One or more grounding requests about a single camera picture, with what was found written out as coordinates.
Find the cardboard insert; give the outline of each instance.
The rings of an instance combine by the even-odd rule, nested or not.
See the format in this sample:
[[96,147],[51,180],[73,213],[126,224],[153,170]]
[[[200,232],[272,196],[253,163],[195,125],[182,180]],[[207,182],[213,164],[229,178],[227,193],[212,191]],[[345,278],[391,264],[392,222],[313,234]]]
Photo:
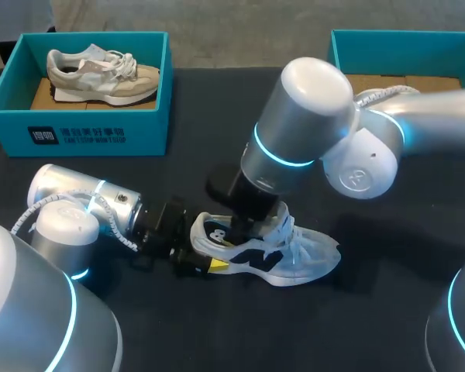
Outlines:
[[115,107],[104,102],[55,102],[50,94],[50,81],[44,77],[34,96],[31,110],[153,110],[155,104],[156,98],[153,101],[125,107]]

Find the gray floor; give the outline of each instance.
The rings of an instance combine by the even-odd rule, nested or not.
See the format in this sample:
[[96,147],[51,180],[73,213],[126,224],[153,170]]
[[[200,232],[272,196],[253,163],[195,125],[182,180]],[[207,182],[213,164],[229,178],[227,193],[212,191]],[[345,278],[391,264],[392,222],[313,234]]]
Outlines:
[[331,29],[465,31],[465,0],[53,0],[61,31],[159,30],[176,67],[325,57]]

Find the sneaker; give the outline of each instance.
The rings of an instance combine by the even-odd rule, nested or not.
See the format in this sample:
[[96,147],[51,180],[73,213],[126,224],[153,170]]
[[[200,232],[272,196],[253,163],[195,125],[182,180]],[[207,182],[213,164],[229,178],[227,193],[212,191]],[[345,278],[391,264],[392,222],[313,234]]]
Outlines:
[[231,217],[201,213],[191,227],[196,252],[224,261],[214,274],[251,273],[277,287],[304,284],[331,272],[341,259],[338,243],[330,236],[295,226],[285,203],[277,217],[258,222],[257,234],[234,246],[224,240]]
[[51,50],[46,67],[58,102],[133,105],[155,93],[160,79],[158,68],[136,64],[131,53],[105,51],[94,44],[78,54]]

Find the shoe tongue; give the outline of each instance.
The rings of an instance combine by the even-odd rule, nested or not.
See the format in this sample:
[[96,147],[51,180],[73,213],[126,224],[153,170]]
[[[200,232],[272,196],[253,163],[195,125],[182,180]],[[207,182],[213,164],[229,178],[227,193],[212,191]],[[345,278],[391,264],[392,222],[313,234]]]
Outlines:
[[279,203],[277,207],[277,218],[271,220],[269,227],[270,231],[263,234],[264,242],[278,244],[284,242],[286,238],[291,235],[293,231],[293,222],[289,215],[288,206],[285,203]]

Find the teal cardboard box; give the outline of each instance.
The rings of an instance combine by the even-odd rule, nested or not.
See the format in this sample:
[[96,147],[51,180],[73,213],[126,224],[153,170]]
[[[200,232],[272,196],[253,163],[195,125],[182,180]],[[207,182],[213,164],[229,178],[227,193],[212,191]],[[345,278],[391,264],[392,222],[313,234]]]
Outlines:
[[[52,49],[79,53],[90,44],[131,53],[160,68],[155,109],[29,110],[47,76]],[[164,155],[172,94],[167,33],[24,34],[0,77],[0,142],[10,157]]]
[[344,74],[455,77],[465,88],[465,33],[336,29],[328,61]]

